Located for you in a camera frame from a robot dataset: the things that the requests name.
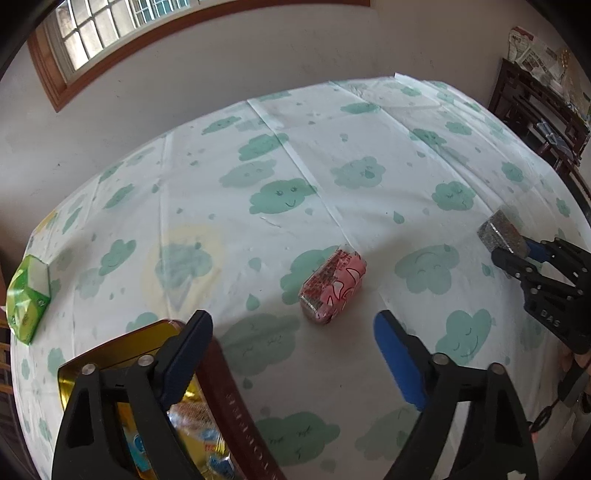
pink snack package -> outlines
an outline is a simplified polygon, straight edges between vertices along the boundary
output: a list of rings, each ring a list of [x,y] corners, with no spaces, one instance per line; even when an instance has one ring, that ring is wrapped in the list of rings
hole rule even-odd
[[[366,261],[349,245],[338,247],[306,280],[300,290],[300,305],[316,323],[329,323],[361,288]]]

wall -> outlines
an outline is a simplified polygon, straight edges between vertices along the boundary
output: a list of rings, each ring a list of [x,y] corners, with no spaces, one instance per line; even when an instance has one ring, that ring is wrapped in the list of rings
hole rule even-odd
[[[563,45],[525,0],[373,3],[268,8],[197,25],[126,59],[59,114],[21,50],[0,81],[3,269],[12,271],[32,229],[79,185],[204,113],[328,79],[395,72],[444,80],[487,105],[513,26]]]

packaged snack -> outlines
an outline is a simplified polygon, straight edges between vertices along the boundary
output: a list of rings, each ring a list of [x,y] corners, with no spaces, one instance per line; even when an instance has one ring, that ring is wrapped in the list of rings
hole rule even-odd
[[[360,289],[366,266],[350,245],[338,247],[300,290],[306,316],[316,323],[329,323]]]
[[[8,286],[6,299],[8,325],[22,343],[31,343],[50,300],[47,265],[27,255]]]

green wrapper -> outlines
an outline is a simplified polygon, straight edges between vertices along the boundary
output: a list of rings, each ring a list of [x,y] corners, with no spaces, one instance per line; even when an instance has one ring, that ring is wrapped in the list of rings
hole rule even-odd
[[[50,300],[47,265],[27,255],[8,286],[6,299],[8,325],[22,343],[31,343]]]

white tablecloth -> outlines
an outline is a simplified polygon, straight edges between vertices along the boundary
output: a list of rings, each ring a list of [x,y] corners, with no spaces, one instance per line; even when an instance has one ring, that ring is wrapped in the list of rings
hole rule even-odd
[[[417,413],[373,339],[382,309],[459,364],[505,364],[532,419],[554,396],[556,340],[476,236],[499,208],[524,235],[591,245],[555,172],[439,82],[324,83],[163,134],[70,195],[31,237],[27,253],[50,264],[53,299],[31,346],[13,340],[12,364],[41,476],[62,417],[57,368],[196,309],[211,313],[290,480],[382,478],[411,431]],[[363,290],[330,325],[312,325],[298,289],[346,242],[368,262]],[[458,440],[456,429],[451,446]]]

